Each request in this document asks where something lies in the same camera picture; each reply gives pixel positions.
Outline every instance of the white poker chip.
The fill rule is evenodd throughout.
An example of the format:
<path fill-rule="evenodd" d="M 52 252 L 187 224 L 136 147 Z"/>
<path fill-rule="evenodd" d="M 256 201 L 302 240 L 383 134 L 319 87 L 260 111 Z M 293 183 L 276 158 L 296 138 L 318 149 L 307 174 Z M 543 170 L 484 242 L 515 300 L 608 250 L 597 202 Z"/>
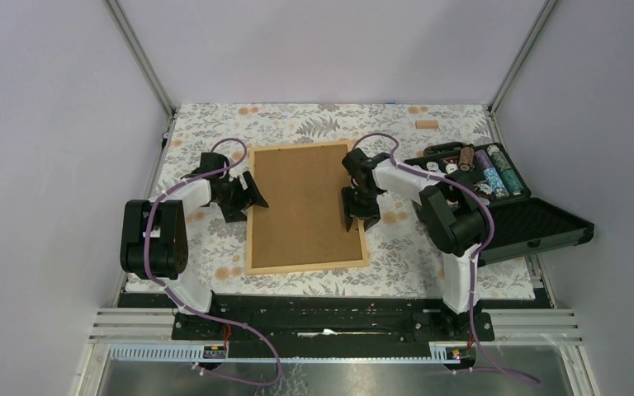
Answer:
<path fill-rule="evenodd" d="M 449 163 L 446 165 L 446 173 L 449 175 L 458 170 L 458 166 L 455 163 Z"/>

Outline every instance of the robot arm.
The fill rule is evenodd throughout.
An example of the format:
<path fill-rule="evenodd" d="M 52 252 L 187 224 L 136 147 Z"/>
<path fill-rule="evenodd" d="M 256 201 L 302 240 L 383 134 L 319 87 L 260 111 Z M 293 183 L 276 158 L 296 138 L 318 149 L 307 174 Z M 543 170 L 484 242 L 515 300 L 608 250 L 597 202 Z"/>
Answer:
<path fill-rule="evenodd" d="M 472 253 L 487 234 L 485 218 L 477 203 L 448 184 L 414 175 L 396 167 L 386 153 L 368 157 L 361 149 L 349 152 L 342 161 L 352 177 L 352 185 L 342 189 L 344 218 L 350 229 L 353 218 L 364 220 L 366 229 L 380 220 L 377 196 L 386 191 L 401 194 L 414 202 L 419 219 L 426 225 L 428 236 L 443 253 L 446 274 L 443 302 L 455 314 L 469 307 L 470 266 L 477 265 Z M 464 185 L 471 184 L 466 172 L 449 177 Z"/>
<path fill-rule="evenodd" d="M 199 176 L 222 169 L 229 159 L 218 153 L 201 154 L 201 164 L 184 178 Z M 149 240 L 149 269 L 158 278 L 167 278 L 166 284 L 174 293 L 207 312 L 211 303 L 211 291 L 193 274 L 185 274 L 188 262 L 186 213 L 202 206 L 216 203 L 228 223 L 246 221 L 243 213 L 251 205 L 268 207 L 258 191 L 251 173 L 232 178 L 228 172 L 187 183 L 163 200 L 156 211 L 153 231 Z M 121 242 L 121 266 L 125 272 L 133 272 L 141 279 L 148 279 L 144 271 L 144 234 L 147 218 L 152 208 L 151 200 L 130 200 L 125 204 Z"/>

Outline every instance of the open case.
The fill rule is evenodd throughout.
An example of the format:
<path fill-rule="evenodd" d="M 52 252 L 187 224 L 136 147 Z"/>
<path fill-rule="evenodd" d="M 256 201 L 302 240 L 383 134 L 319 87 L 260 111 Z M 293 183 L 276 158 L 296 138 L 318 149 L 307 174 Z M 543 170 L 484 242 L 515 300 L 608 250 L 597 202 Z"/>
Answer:
<path fill-rule="evenodd" d="M 461 149 L 466 146 L 468 145 L 460 142 L 430 146 L 423 151 L 424 156 L 408 159 L 405 163 L 419 166 L 422 169 L 434 167 L 443 170 L 447 165 L 458 163 Z M 480 254 L 481 266 L 557 248 L 580 245 L 592 240 L 594 224 L 542 199 L 531 197 L 531 190 L 502 144 L 483 144 L 474 146 L 473 149 L 476 153 L 479 151 L 487 153 L 488 148 L 493 146 L 499 148 L 499 151 L 509 162 L 511 171 L 520 182 L 521 190 L 517 195 L 509 194 L 495 199 L 493 196 L 479 192 L 479 189 L 474 188 L 475 186 L 470 186 L 473 191 L 478 192 L 480 197 L 489 198 L 489 208 L 495 223 L 494 239 Z M 498 174 L 501 173 L 496 164 L 492 164 L 492 166 L 495 167 Z M 477 159 L 469 172 L 477 173 L 473 177 L 474 180 L 485 182 Z M 416 203 L 413 204 L 419 215 L 421 207 Z"/>

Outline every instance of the floral patterned surface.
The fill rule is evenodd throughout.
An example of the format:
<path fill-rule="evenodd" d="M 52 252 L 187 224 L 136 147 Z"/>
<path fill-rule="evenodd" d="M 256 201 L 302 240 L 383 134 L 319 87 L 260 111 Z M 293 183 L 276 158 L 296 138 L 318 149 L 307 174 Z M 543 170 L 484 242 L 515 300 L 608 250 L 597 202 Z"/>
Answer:
<path fill-rule="evenodd" d="M 416 120 L 438 120 L 439 129 L 417 130 Z M 392 134 L 400 141 L 396 153 L 399 159 L 421 155 L 427 145 L 492 141 L 483 108 L 474 105 L 190 104 L 179 111 L 157 188 L 160 191 L 173 185 L 197 167 L 203 151 L 225 137 L 240 138 L 248 146 L 270 146 L 358 139 L 377 131 Z M 389 151 L 390 142 L 371 138 L 359 147 L 373 155 Z M 242 154 L 232 143 L 217 151 L 233 160 Z M 245 161 L 233 174 L 247 168 Z M 216 293 L 440 298 L 445 276 L 442 254 L 428 240 L 411 203 L 391 193 L 378 201 L 382 219 L 366 234 L 371 254 L 367 267 L 247 276 L 246 223 L 226 224 L 220 209 L 211 205 L 187 214 L 190 257 L 186 271 L 193 271 Z M 478 282 L 482 298 L 533 298 L 522 258 L 480 268 Z M 132 274 L 125 289 L 161 291 Z"/>

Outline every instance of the wooden block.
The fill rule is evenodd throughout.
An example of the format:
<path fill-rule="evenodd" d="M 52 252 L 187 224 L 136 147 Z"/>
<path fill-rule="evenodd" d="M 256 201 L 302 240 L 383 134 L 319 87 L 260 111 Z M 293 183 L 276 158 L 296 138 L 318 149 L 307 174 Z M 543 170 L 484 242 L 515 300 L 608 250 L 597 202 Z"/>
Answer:
<path fill-rule="evenodd" d="M 436 120 L 418 120 L 414 122 L 418 130 L 437 130 L 438 121 Z"/>
<path fill-rule="evenodd" d="M 270 208 L 247 218 L 247 274 L 322 271 L 368 265 L 363 222 L 346 231 L 341 161 L 352 143 L 252 147 L 249 169 Z"/>

